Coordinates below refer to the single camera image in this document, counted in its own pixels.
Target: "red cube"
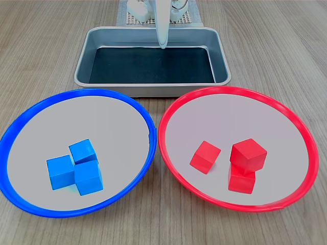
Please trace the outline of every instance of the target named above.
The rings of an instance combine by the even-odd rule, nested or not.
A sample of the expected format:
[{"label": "red cube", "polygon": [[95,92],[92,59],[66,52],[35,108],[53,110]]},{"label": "red cube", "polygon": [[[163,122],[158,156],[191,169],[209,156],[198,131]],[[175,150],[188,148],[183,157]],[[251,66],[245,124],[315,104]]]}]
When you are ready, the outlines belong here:
[{"label": "red cube", "polygon": [[196,150],[190,165],[206,175],[215,164],[220,152],[219,148],[204,141]]},{"label": "red cube", "polygon": [[247,139],[232,146],[230,162],[241,174],[248,175],[264,167],[267,151],[253,139]]},{"label": "red cube", "polygon": [[243,175],[231,164],[228,173],[228,190],[251,194],[255,184],[255,172]]}]

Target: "tray rim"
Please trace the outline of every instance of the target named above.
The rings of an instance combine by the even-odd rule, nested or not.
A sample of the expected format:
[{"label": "tray rim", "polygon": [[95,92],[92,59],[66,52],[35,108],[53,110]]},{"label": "tray rim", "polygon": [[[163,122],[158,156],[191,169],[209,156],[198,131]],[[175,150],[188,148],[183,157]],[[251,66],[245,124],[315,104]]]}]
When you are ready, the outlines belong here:
[{"label": "tray rim", "polygon": [[[228,203],[224,201],[220,201],[218,199],[214,199],[206,194],[204,194],[202,191],[196,189],[193,185],[191,185],[188,181],[186,181],[183,176],[175,169],[173,163],[171,162],[168,152],[166,149],[166,128],[169,123],[170,118],[172,115],[184,104],[186,104],[189,101],[192,101],[196,98],[212,95],[212,94],[234,94],[234,95],[240,95],[244,97],[248,97],[254,100],[257,100],[259,102],[262,102],[266,105],[271,106],[272,108],[276,109],[280,113],[282,113],[284,116],[286,116],[299,130],[300,134],[302,135],[309,155],[309,167],[308,172],[306,174],[305,179],[301,183],[301,185],[290,195],[287,197],[269,203],[265,205],[238,205],[233,203]],[[162,158],[164,162],[166,163],[168,169],[171,171],[171,173],[175,176],[175,178],[189,191],[197,195],[198,197],[215,204],[220,207],[224,207],[227,209],[235,210],[235,211],[242,211],[242,212],[269,212],[269,211],[276,211],[286,208],[287,206],[290,206],[291,204],[297,202],[300,200],[313,186],[319,170],[319,153],[318,148],[315,143],[315,140],[310,133],[307,126],[304,124],[304,122],[288,107],[283,105],[282,103],[278,102],[277,100],[268,97],[262,93],[240,88],[240,87],[231,87],[231,86],[224,86],[224,87],[208,87],[208,88],[201,88],[194,90],[192,92],[189,92],[180,98],[178,98],[164,113],[162,116],[162,119],[159,124],[158,129],[158,144],[159,149],[162,155]]]},{"label": "tray rim", "polygon": [[[70,211],[56,211],[56,210],[49,210],[49,209],[37,207],[24,200],[15,191],[15,189],[10,183],[8,172],[7,172],[7,165],[8,165],[8,157],[10,154],[11,147],[13,146],[16,137],[19,135],[23,127],[39,112],[56,103],[74,99],[77,97],[83,97],[83,96],[110,97],[113,99],[121,100],[132,106],[135,110],[137,110],[146,121],[149,129],[149,152],[147,155],[147,159],[142,169],[139,171],[138,175],[131,181],[129,185],[127,185],[118,194],[114,195],[113,197],[101,203],[83,209],[70,210]],[[34,214],[42,217],[49,217],[49,218],[66,218],[66,217],[75,217],[75,216],[81,216],[88,213],[92,213],[118,201],[120,198],[126,195],[139,183],[139,181],[144,177],[144,175],[147,173],[148,169],[151,166],[156,151],[156,145],[157,145],[157,129],[154,125],[154,122],[150,114],[147,112],[147,110],[136,100],[122,93],[107,90],[107,89],[77,89],[77,90],[70,90],[63,93],[59,93],[35,104],[34,106],[30,107],[25,112],[23,112],[8,127],[8,129],[2,136],[0,140],[0,156],[1,156],[0,157],[0,190],[13,205],[30,214]]]}]

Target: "red rim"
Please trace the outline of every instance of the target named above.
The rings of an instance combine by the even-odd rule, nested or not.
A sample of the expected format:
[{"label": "red rim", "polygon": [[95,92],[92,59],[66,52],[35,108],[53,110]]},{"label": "red rim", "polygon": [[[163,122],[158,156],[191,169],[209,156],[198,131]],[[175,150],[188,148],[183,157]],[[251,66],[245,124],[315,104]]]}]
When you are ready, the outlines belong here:
[{"label": "red rim", "polygon": [[[211,95],[211,94],[235,94],[240,95],[244,97],[248,97],[257,101],[260,101],[262,103],[265,103],[266,105],[269,105],[282,113],[284,116],[286,116],[299,130],[300,134],[302,135],[305,144],[307,146],[308,155],[309,155],[309,168],[307,175],[302,182],[302,184],[298,187],[298,189],[290,194],[288,197],[281,199],[279,201],[265,204],[265,205],[258,205],[258,206],[245,206],[245,205],[237,205],[232,203],[223,202],[217,199],[214,199],[200,190],[196,189],[194,186],[192,186],[189,182],[187,182],[182,175],[175,169],[174,165],[172,164],[168,152],[166,149],[166,128],[168,125],[168,122],[172,115],[184,104],[187,102],[194,100],[196,98]],[[236,211],[243,211],[243,212],[267,212],[267,211],[275,211],[283,209],[295,202],[297,202],[299,199],[301,199],[312,187],[312,185],[315,182],[315,179],[318,174],[319,169],[319,155],[318,155],[318,149],[317,145],[314,141],[313,136],[311,135],[309,129],[307,126],[302,122],[302,120],[294,114],[289,108],[281,104],[280,102],[274,100],[273,98],[270,98],[264,94],[239,88],[239,87],[210,87],[210,88],[202,88],[195,91],[192,91],[190,93],[187,93],[183,95],[182,97],[178,98],[164,113],[158,130],[158,143],[159,143],[159,149],[162,155],[163,160],[165,161],[167,167],[172,172],[172,174],[175,176],[175,178],[188,190],[193,192],[198,197],[213,203],[215,205],[236,210]]]}]

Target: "stacked red cubes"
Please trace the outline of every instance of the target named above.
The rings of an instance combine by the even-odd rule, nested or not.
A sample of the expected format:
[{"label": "stacked red cubes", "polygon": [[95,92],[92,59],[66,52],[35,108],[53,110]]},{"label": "stacked red cubes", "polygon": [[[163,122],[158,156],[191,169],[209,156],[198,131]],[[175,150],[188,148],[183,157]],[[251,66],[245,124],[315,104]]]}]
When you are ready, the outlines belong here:
[{"label": "stacked red cubes", "polygon": [[228,189],[251,194],[255,184],[255,172],[262,169],[267,151],[253,139],[232,146],[228,173]]}]

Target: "blue rim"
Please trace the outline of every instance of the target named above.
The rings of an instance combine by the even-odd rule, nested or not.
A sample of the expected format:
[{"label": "blue rim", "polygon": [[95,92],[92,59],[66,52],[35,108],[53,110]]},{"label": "blue rim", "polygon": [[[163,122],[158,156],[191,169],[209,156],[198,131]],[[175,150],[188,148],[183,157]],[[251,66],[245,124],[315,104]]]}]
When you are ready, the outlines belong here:
[{"label": "blue rim", "polygon": [[[111,197],[110,199],[101,202],[99,204],[96,204],[94,206],[83,208],[79,210],[73,210],[73,211],[55,211],[55,210],[48,210],[39,208],[35,205],[30,204],[29,202],[25,201],[20,195],[17,194],[17,192],[12,187],[8,172],[7,172],[7,164],[8,164],[8,157],[11,150],[11,147],[14,144],[14,141],[16,137],[19,135],[20,131],[23,129],[23,127],[40,111],[44,110],[45,108],[54,105],[56,103],[82,97],[82,96],[104,96],[104,97],[110,97],[114,99],[121,100],[123,102],[126,102],[130,104],[132,107],[134,107],[144,118],[146,121],[148,128],[149,128],[149,153],[148,157],[146,159],[146,162],[139,172],[139,174],[136,176],[136,178],[127,186],[125,189],[123,189],[121,192],[119,192],[117,195]],[[78,90],[72,90],[67,91],[64,93],[60,93],[57,95],[54,95],[52,97],[49,97],[36,105],[32,106],[30,109],[25,111],[22,115],[20,115],[13,123],[12,125],[7,129],[5,134],[3,135],[1,141],[0,141],[0,189],[5,195],[5,197],[13,203],[16,207],[34,214],[38,216],[43,217],[50,217],[50,218],[65,218],[65,217],[74,217],[74,216],[80,216],[85,215],[91,212],[98,211],[99,209],[102,209],[120,198],[122,198],[124,195],[126,195],[131,189],[133,189],[139,181],[143,178],[143,176],[148,171],[156,151],[157,146],[157,134],[156,134],[156,128],[153,123],[153,120],[150,116],[150,114],[146,111],[146,109],[139,104],[134,99],[115,92],[111,90],[106,89],[78,89]]]}]

